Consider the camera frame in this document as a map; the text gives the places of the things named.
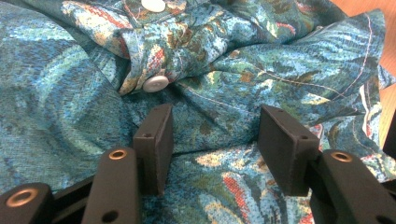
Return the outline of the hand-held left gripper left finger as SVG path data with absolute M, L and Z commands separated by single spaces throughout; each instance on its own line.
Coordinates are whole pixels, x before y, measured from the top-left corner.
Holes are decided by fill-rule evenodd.
M 133 147 L 141 160 L 141 189 L 146 195 L 163 195 L 174 149 L 173 106 L 153 107 L 134 134 Z

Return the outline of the teal floral shirt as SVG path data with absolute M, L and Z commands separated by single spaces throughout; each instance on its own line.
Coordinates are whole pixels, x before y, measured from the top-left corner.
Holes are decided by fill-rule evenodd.
M 378 143 L 385 19 L 330 0 L 0 0 L 0 193 L 65 189 L 171 104 L 175 149 L 144 224 L 301 224 L 256 145 L 260 108 L 282 108 L 324 149 L 396 178 Z

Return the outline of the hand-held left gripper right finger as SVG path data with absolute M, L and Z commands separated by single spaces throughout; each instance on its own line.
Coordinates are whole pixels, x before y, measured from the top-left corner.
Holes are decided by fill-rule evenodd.
M 319 154 L 319 139 L 283 109 L 263 105 L 258 148 L 275 182 L 287 196 L 306 196 L 306 167 Z

